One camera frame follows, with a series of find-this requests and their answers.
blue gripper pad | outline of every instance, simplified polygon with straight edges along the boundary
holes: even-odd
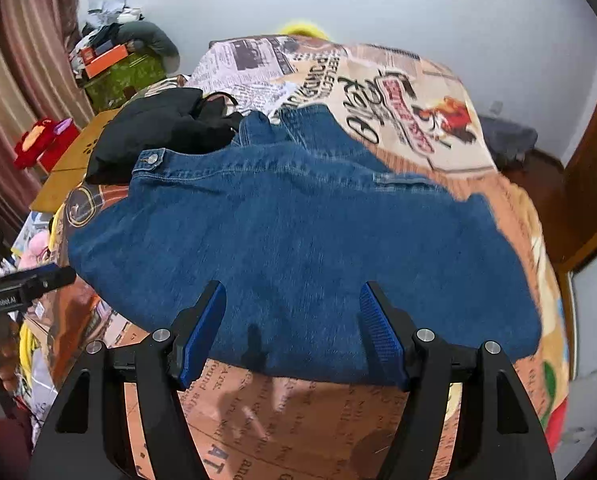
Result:
[[[179,381],[185,389],[200,377],[218,328],[225,315],[226,307],[226,290],[222,283],[218,283],[183,351],[183,364]]]
[[[367,328],[387,380],[404,390],[408,383],[405,351],[367,283],[360,289],[360,317]]]

black gripper frame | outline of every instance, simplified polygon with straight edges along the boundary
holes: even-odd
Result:
[[[76,279],[72,267],[59,267],[55,264],[37,267],[36,269],[14,272],[0,278],[0,315],[8,312],[24,312],[50,290],[70,285]],[[14,400],[7,393],[0,379],[0,411],[14,418]]]
[[[156,479],[210,480],[177,390],[185,391],[200,376],[202,366],[192,375],[186,371],[185,346],[206,307],[216,301],[224,312],[225,288],[212,281],[168,330],[155,330],[140,343],[119,348],[89,343],[48,413],[32,455],[30,480],[140,478],[130,447],[124,383],[136,383]],[[210,334],[212,341],[215,336],[216,331]]]
[[[128,435],[124,383],[137,386],[156,480],[209,480],[176,389],[184,390],[190,379],[200,375],[181,384],[181,345],[218,286],[222,285],[210,282],[197,304],[178,315],[167,339],[156,340],[162,338],[156,331],[132,346],[106,349],[101,344],[94,353],[83,352],[41,431],[30,480],[139,478]],[[422,340],[409,315],[391,306],[376,282],[368,282],[368,286],[405,349],[410,388],[377,479],[429,479],[449,386],[461,382],[456,445],[445,478],[555,480],[539,420],[500,346],[486,342],[478,349],[467,348],[448,344],[439,335]]]
[[[445,420],[451,383],[463,383],[448,480],[555,480],[543,428],[501,346],[452,345],[421,332],[390,304],[376,282],[367,285],[405,350],[409,398],[377,480],[427,480]]]

yellow cable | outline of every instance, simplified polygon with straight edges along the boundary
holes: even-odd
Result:
[[[21,369],[28,385],[32,386],[32,352],[34,352],[35,348],[38,348],[37,340],[25,323],[21,326],[19,336],[19,360],[21,362]]]

green box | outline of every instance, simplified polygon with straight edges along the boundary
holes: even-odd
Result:
[[[123,105],[127,101],[125,88],[133,87],[138,92],[166,77],[159,57],[133,52],[90,79],[83,88],[99,113]]]

striped curtain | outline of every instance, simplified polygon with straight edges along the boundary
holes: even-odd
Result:
[[[0,227],[13,240],[40,188],[14,168],[14,145],[41,118],[93,116],[72,76],[67,52],[78,40],[78,0],[0,0]]]

